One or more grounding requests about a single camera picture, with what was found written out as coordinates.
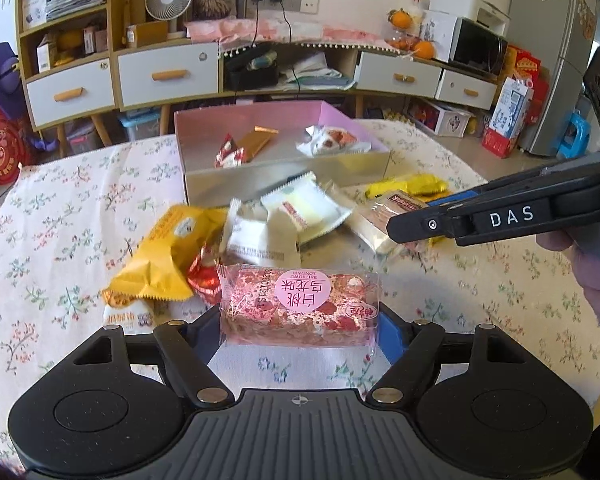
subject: table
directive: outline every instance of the table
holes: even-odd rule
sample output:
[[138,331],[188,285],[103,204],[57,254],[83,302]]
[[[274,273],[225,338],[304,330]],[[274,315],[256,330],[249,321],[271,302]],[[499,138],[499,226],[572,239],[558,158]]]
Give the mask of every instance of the table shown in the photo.
[[[392,153],[388,175],[431,172],[453,189],[483,182],[410,124],[365,121]],[[358,200],[363,187],[348,189]],[[102,325],[99,291],[173,203],[185,200],[173,136],[25,168],[0,209],[0,460],[20,466],[6,432],[24,391]],[[346,227],[307,245],[303,267],[381,275],[382,300],[404,319],[449,331],[491,322],[520,341],[592,404],[600,394],[600,327],[564,254],[532,238],[376,259]],[[156,322],[194,320],[198,298],[160,305]],[[222,347],[210,363],[241,387],[342,388],[365,393],[388,368],[367,348]],[[442,376],[461,367],[445,366]],[[154,370],[141,370],[154,374]]]

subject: red candy wrapper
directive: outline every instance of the red candy wrapper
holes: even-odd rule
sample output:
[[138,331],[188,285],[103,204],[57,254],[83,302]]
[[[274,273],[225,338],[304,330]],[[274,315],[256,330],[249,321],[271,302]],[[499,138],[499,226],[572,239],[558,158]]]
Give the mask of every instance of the red candy wrapper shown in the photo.
[[372,346],[380,284],[372,272],[220,268],[220,323],[232,344]]
[[195,290],[206,306],[215,306],[222,298],[222,288],[213,255],[206,248],[193,261],[187,272],[187,283]]

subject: white drawer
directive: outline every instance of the white drawer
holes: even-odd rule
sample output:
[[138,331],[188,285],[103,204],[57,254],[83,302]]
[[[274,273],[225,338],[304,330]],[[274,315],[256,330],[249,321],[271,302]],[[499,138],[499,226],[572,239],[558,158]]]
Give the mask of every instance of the white drawer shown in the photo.
[[495,93],[496,85],[493,83],[445,69],[436,99],[488,110]]
[[218,93],[218,44],[168,46],[118,58],[122,105]]
[[115,107],[109,59],[32,81],[27,93],[36,127]]
[[440,69],[410,59],[363,52],[356,67],[356,88],[393,94],[433,97]]

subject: pink cloth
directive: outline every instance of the pink cloth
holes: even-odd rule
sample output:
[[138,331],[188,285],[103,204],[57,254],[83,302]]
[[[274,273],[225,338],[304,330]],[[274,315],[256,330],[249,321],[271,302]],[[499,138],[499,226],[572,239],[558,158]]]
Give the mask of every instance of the pink cloth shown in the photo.
[[[293,43],[325,43],[349,45],[363,48],[377,48],[398,53],[391,45],[377,34],[355,30],[353,28],[323,25],[314,22],[294,21],[289,19]],[[220,51],[227,52],[235,48],[253,43],[256,33],[256,20],[209,20],[206,22],[187,23],[187,29],[193,43],[210,43],[217,41]],[[258,35],[255,41],[289,42],[289,26],[281,18],[263,18],[258,20]]]

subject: power cord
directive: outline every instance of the power cord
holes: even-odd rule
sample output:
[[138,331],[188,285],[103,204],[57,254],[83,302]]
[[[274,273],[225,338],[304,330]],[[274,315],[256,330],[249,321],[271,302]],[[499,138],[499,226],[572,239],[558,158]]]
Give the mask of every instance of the power cord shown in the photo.
[[[282,4],[282,2],[280,2],[280,7],[282,7],[282,17],[285,19],[286,24],[289,26],[289,44],[291,44],[293,38],[291,31],[291,23],[289,23],[289,20],[286,18],[285,6]],[[293,73],[294,78],[296,78],[296,84],[298,85],[298,93],[296,93],[296,100],[298,100],[298,98],[300,97],[300,81],[298,80],[298,76],[296,75],[296,71],[294,70],[293,64],[291,65],[291,72]]]

